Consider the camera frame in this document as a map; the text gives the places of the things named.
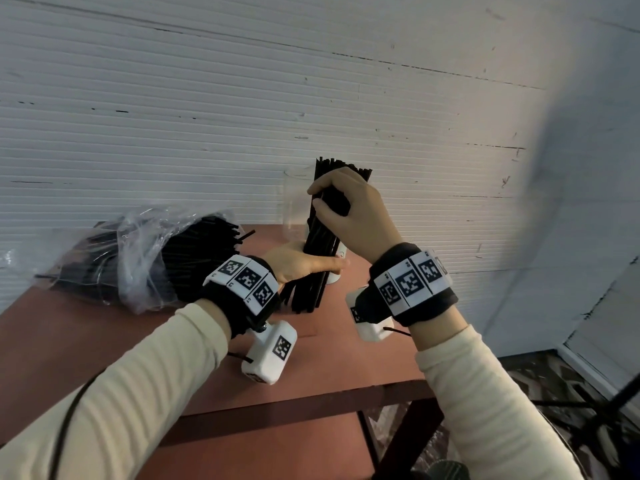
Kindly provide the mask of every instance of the wrist strap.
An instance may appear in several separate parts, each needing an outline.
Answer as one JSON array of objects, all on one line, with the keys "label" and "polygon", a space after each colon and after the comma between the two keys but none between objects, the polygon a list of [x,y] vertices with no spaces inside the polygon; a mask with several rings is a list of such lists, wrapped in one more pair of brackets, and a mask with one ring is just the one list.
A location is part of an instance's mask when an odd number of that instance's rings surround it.
[{"label": "wrist strap", "polygon": [[208,275],[201,297],[220,307],[232,338],[252,328],[260,330],[280,305],[278,282],[266,261],[235,255]]},{"label": "wrist strap", "polygon": [[433,251],[404,242],[389,249],[369,271],[369,286],[356,298],[356,313],[379,323],[393,315],[409,326],[443,314],[458,302],[451,278]]}]

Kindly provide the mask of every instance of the forearm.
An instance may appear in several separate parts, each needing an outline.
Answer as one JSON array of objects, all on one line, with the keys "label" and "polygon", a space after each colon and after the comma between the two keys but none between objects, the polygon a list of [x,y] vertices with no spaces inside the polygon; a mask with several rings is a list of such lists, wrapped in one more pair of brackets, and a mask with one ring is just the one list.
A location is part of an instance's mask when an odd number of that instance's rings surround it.
[{"label": "forearm", "polygon": [[480,335],[473,327],[465,327],[455,307],[441,318],[431,325],[416,323],[410,330],[419,350],[423,349],[416,361],[471,477],[581,479],[572,453]]},{"label": "forearm", "polygon": [[[209,305],[209,313],[216,315],[217,307]],[[197,305],[178,310],[96,379],[70,423],[59,478],[126,479],[137,474],[227,354],[226,320],[216,318]],[[76,393],[0,449],[0,477],[47,478],[56,436]]]}]

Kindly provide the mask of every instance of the hand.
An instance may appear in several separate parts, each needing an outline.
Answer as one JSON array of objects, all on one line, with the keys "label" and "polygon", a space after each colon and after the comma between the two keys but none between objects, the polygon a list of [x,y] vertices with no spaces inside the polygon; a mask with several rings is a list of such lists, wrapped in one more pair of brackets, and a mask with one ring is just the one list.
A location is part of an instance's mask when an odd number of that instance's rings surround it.
[{"label": "hand", "polygon": [[403,242],[380,192],[366,183],[363,177],[350,168],[339,168],[318,178],[307,193],[313,195],[331,185],[347,197],[351,204],[349,214],[339,216],[318,198],[312,205],[320,222],[348,249],[373,264],[386,251]]},{"label": "hand", "polygon": [[293,280],[304,278],[311,273],[331,271],[340,274],[347,262],[343,258],[311,256],[302,252],[305,243],[290,242],[267,251],[262,259],[269,263],[280,286]]}]

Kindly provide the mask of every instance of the plastic bag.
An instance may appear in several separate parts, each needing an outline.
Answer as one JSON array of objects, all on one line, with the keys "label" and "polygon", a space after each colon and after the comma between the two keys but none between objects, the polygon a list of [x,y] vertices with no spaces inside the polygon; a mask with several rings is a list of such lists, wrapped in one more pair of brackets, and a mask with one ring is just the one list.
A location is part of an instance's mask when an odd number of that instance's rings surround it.
[{"label": "plastic bag", "polygon": [[[2,256],[5,267],[44,289],[68,291],[134,313],[178,306],[164,265],[167,242],[202,218],[233,223],[231,210],[138,207],[91,229],[52,229]],[[236,250],[240,243],[231,244]]]}]

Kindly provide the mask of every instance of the cable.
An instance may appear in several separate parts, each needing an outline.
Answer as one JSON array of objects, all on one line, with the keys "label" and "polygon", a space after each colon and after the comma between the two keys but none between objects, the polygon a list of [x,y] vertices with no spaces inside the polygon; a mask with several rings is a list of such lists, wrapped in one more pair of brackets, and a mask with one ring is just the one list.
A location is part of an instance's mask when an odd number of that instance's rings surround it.
[{"label": "cable", "polygon": [[65,448],[65,440],[67,439],[67,433],[69,430],[69,425],[71,424],[71,417],[76,412],[76,408],[80,403],[80,399],[84,396],[84,393],[89,386],[98,379],[98,376],[103,373],[105,369],[98,372],[91,379],[89,379],[84,386],[78,391],[74,400],[71,401],[71,405],[69,405],[69,409],[67,410],[67,414],[65,414],[65,418],[62,420],[62,425],[60,425],[60,431],[58,432],[58,437],[56,438],[56,443],[53,446],[53,455],[51,457],[51,468],[49,469],[49,480],[56,480],[58,478],[58,470],[60,469],[60,459],[62,457],[62,450]]},{"label": "cable", "polygon": [[398,333],[402,333],[403,335],[406,335],[407,337],[411,337],[411,333],[407,333],[407,332],[402,331],[402,330],[397,330],[397,329],[389,327],[389,326],[382,327],[382,330],[396,331]]},{"label": "cable", "polygon": [[253,363],[253,359],[247,357],[246,355],[238,354],[236,352],[227,352],[227,355],[231,355],[231,357],[239,358],[248,363]]}]

